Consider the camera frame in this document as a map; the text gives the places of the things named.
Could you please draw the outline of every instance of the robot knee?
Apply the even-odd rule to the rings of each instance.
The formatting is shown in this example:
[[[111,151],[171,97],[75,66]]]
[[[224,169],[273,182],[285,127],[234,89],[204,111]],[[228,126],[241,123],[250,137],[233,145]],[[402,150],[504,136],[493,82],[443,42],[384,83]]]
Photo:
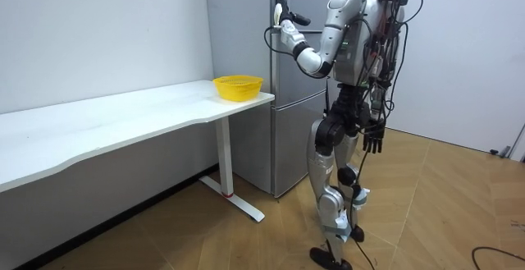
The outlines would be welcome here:
[[[337,180],[342,185],[351,186],[357,180],[357,176],[352,168],[346,166],[342,167],[337,171]]]

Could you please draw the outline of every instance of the robot leg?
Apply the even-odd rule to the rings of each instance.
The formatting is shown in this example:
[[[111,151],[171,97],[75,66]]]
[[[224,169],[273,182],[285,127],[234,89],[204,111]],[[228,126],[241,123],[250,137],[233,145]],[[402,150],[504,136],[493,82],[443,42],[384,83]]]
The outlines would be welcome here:
[[[343,259],[342,250],[351,232],[345,213],[344,197],[339,188],[330,186],[334,154],[332,151],[323,155],[315,149],[316,133],[321,123],[322,120],[314,122],[308,139],[308,176],[316,196],[321,230],[329,250],[312,248],[310,258],[325,269],[351,270],[352,266]]]
[[[350,159],[354,154],[358,143],[358,136],[350,137],[345,135],[341,144],[335,146],[335,155],[337,163],[337,182],[339,189],[343,192],[345,201],[345,210],[350,223],[350,236],[357,242],[364,241],[364,231],[358,226],[358,207],[366,203],[367,191],[356,183],[358,168],[351,165]]]

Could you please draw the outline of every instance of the table top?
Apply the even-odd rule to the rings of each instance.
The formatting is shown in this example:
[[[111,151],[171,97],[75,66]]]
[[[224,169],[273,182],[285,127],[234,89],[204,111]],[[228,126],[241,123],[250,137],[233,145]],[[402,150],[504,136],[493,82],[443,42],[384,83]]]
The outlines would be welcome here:
[[[219,97],[208,80],[0,115],[0,192],[70,165],[185,126],[269,103]]]

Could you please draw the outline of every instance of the humanoid robot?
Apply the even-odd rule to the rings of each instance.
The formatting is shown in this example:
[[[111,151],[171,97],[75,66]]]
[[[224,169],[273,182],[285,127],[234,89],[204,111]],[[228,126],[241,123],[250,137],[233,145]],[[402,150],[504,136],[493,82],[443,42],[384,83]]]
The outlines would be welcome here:
[[[312,78],[325,78],[333,69],[334,79],[340,82],[337,100],[323,119],[313,123],[307,147],[308,174],[328,249],[312,248],[310,257],[325,269],[352,269],[343,259],[342,245],[349,238],[364,241],[356,212],[366,203],[369,190],[359,184],[363,164],[358,169],[349,161],[359,133],[364,157],[381,152],[386,118],[393,108],[387,90],[397,76],[397,52],[403,43],[399,34],[403,26],[408,33],[407,22],[413,18],[404,21],[407,3],[330,0],[317,52],[294,25],[307,25],[309,20],[290,12],[285,1],[278,0],[276,25],[269,27],[281,30],[281,42],[289,52],[272,50],[293,55],[299,69]],[[329,183],[332,172],[337,172],[338,186]]]

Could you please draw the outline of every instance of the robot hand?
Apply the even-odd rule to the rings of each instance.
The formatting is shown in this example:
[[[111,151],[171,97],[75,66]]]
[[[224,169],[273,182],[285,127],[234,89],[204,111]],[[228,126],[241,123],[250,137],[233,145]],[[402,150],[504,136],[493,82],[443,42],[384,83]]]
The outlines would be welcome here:
[[[385,120],[369,121],[369,131],[363,137],[363,151],[381,153],[383,150],[383,138],[385,137]]]
[[[277,0],[276,10],[274,11],[273,15],[273,21],[275,25],[280,25],[284,20],[290,20],[302,26],[310,25],[310,23],[312,22],[307,17],[290,12],[290,8],[288,7],[288,2],[286,2],[286,0]]]

